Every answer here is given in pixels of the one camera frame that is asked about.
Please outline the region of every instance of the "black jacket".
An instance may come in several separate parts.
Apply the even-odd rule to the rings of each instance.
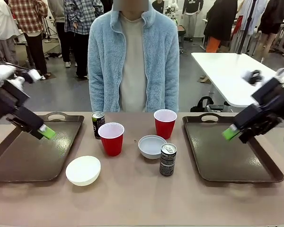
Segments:
[[[212,36],[221,41],[230,40],[237,8],[237,0],[216,0],[207,13],[208,23],[204,35]]]
[[[104,8],[104,13],[107,13],[112,10],[113,0],[101,0],[101,2]]]
[[[284,0],[270,0],[261,18],[261,24],[275,25],[284,20]]]
[[[182,14],[184,14],[185,9],[186,13],[194,13],[198,11],[200,3],[200,10],[203,8],[204,0],[185,0]]]

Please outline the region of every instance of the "white shoe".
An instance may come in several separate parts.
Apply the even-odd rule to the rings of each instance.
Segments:
[[[70,61],[69,61],[69,62],[66,62],[66,63],[65,63],[65,67],[66,67],[66,68],[70,68],[70,67],[71,67],[71,62],[70,62]]]

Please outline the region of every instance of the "black coat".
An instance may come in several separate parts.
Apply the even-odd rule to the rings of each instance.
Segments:
[[[112,10],[113,0],[101,0],[101,2],[104,8],[104,13],[107,13]]]
[[[204,35],[228,41],[238,9],[237,0],[216,0],[207,13],[208,23]]]
[[[284,0],[270,0],[261,18],[261,24],[272,26],[284,20]]]

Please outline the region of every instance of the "red plaid shirt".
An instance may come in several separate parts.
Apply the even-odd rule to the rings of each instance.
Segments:
[[[24,33],[43,31],[42,18],[48,12],[43,0],[9,0],[9,7]]]

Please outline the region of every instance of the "black can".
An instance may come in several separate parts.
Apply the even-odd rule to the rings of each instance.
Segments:
[[[161,147],[160,173],[163,176],[173,175],[175,169],[177,147],[172,143],[165,143]]]
[[[105,115],[103,112],[97,111],[91,115],[91,118],[93,120],[95,137],[99,140],[101,137],[99,136],[98,130],[105,124]]]

